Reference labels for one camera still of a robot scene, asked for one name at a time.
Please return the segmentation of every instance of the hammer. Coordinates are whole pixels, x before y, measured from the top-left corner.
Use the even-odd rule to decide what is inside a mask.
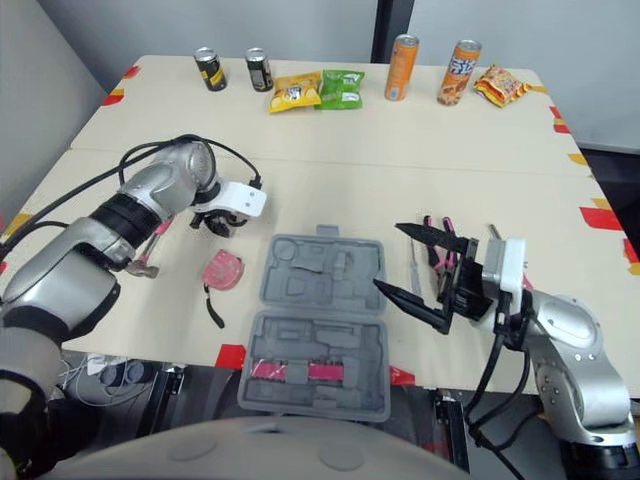
[[[153,235],[149,239],[147,245],[144,247],[144,250],[142,251],[140,256],[129,265],[127,265],[127,268],[125,268],[128,273],[130,273],[134,277],[156,278],[158,276],[158,272],[160,271],[160,269],[158,267],[147,265],[147,262],[149,261],[151,252],[153,252],[153,249],[156,248],[158,240],[160,240],[162,234],[167,231],[172,221],[173,217],[169,217],[166,222],[160,225],[156,229],[156,231],[153,232]]]

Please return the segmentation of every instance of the pink tape measure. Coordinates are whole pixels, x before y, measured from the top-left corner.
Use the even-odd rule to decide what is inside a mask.
[[[216,290],[229,290],[238,284],[243,272],[242,260],[226,250],[219,250],[205,268],[202,281]]]

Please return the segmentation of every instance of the green chip bag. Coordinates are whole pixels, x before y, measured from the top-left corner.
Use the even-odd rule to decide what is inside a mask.
[[[322,103],[316,105],[318,110],[345,110],[362,108],[360,82],[364,72],[352,70],[324,70],[322,72]]]

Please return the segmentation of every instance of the orange can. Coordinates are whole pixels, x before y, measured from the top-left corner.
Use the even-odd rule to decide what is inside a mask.
[[[387,100],[398,101],[407,96],[407,88],[418,56],[419,44],[418,37],[406,33],[398,35],[393,42],[389,76],[387,77],[387,86],[384,89],[384,96]]]
[[[475,40],[460,40],[457,43],[456,48],[453,49],[453,55],[451,55],[440,92],[438,92],[439,103],[456,105],[460,101],[480,57],[481,50],[482,45]]]

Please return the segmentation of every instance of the tool case lid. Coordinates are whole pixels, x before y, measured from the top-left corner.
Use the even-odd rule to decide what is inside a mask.
[[[385,280],[384,249],[375,240],[340,238],[333,225],[316,236],[275,235],[260,298],[269,306],[379,314],[386,299],[373,284]]]

